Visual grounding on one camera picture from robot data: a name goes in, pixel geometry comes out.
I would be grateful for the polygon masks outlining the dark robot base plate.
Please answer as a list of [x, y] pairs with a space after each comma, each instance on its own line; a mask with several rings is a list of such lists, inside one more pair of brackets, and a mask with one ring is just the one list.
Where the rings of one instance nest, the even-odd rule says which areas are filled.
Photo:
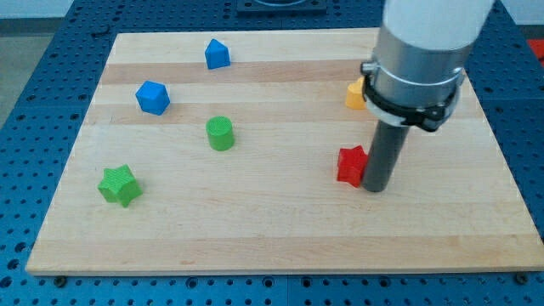
[[237, 0], [238, 15], [252, 14], [293, 14], [317, 13], [327, 11], [325, 0]]

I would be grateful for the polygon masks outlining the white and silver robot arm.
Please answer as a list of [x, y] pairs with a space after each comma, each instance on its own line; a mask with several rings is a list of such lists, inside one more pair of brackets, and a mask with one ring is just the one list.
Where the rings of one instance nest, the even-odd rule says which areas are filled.
[[394, 127], [436, 131], [452, 115], [463, 67], [493, 0], [387, 0], [371, 59], [368, 109]]

